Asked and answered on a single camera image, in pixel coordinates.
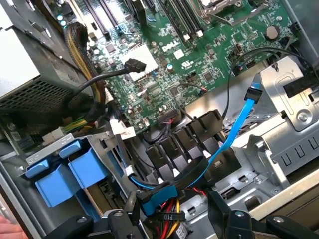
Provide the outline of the person's left hand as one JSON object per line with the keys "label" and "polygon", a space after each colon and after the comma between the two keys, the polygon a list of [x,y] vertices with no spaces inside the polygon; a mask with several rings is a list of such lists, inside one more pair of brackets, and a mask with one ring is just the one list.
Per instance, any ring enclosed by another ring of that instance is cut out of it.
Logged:
{"label": "person's left hand", "polygon": [[0,217],[0,239],[28,239],[19,224],[13,224],[5,217]]}

